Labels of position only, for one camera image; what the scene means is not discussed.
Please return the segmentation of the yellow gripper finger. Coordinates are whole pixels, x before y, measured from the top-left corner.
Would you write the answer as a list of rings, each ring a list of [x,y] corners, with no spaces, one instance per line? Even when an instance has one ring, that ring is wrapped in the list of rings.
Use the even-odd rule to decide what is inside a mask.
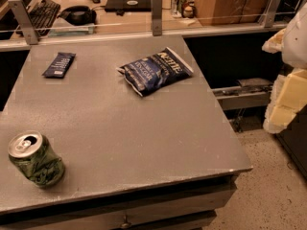
[[[262,50],[275,54],[277,52],[282,51],[282,42],[283,42],[283,36],[285,34],[285,29],[280,30],[276,34],[274,34],[270,39],[268,39],[262,46]]]
[[[306,104],[307,70],[294,69],[287,76],[279,75],[265,112],[264,130],[271,134],[280,133]]]

